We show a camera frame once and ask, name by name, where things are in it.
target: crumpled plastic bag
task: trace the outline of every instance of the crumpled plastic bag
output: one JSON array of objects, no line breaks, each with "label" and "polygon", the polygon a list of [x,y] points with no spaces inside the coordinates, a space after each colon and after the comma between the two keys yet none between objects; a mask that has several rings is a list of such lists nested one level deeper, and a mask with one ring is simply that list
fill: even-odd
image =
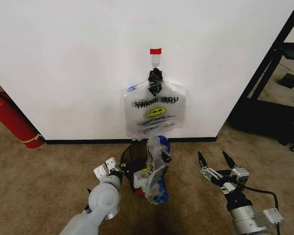
[{"label": "crumpled plastic bag", "polygon": [[134,173],[134,187],[141,188],[145,197],[153,204],[167,202],[164,174],[171,161],[170,143],[164,136],[153,136],[147,141],[147,167]]}]

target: fire extinguisher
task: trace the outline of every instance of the fire extinguisher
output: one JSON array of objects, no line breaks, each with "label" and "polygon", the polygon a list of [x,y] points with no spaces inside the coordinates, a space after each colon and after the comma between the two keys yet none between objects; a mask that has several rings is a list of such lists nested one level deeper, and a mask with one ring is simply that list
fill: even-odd
[{"label": "fire extinguisher", "polygon": [[0,121],[28,148],[44,143],[39,132],[19,110],[6,92],[0,92]]}]

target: floor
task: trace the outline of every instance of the floor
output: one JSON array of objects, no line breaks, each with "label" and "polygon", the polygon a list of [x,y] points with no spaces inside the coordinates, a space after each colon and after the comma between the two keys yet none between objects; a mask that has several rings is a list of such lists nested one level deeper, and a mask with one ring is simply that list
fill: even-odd
[{"label": "floor", "polygon": [[[98,184],[93,169],[118,161],[127,144],[46,145],[27,149],[0,123],[0,235],[57,235],[87,204],[87,188]],[[216,142],[173,143],[165,176],[170,200],[152,205],[121,188],[121,210],[100,226],[101,235],[231,234],[231,217],[219,189],[200,173],[197,151],[215,169],[225,169],[222,151],[251,173],[250,187],[274,191],[285,220],[282,234],[294,234],[294,152],[276,140],[227,124]],[[273,198],[246,191],[256,210]]]},{"label": "floor", "polygon": [[294,75],[294,60],[287,60],[285,57],[282,57],[279,65],[258,99],[294,107],[294,87],[290,89],[278,84],[279,80],[282,79],[286,73]]}]

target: white plastic bag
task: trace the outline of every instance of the white plastic bag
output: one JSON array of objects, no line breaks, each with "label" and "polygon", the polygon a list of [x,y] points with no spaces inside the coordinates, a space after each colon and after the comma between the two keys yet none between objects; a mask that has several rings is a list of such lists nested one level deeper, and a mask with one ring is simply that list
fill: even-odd
[{"label": "white plastic bag", "polygon": [[152,80],[152,74],[161,76],[159,72],[154,68],[147,82],[125,92],[126,135],[133,140],[183,126],[185,89],[162,79]]},{"label": "white plastic bag", "polygon": [[171,161],[170,143],[164,136],[153,136],[147,141],[147,152],[147,168],[134,173],[134,187],[141,188],[149,202],[161,204],[169,199],[163,177]]}]

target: smiley face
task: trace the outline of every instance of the smiley face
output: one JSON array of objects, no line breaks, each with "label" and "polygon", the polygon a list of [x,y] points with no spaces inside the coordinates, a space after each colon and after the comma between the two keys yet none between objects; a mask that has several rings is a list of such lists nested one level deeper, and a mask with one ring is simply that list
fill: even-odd
[{"label": "smiley face", "polygon": [[146,113],[146,118],[153,118],[153,117],[156,117],[156,116],[159,116],[161,114],[164,114],[166,112],[166,109],[163,108],[163,107],[157,107],[157,108],[154,108],[152,110],[150,110],[149,112]]}]

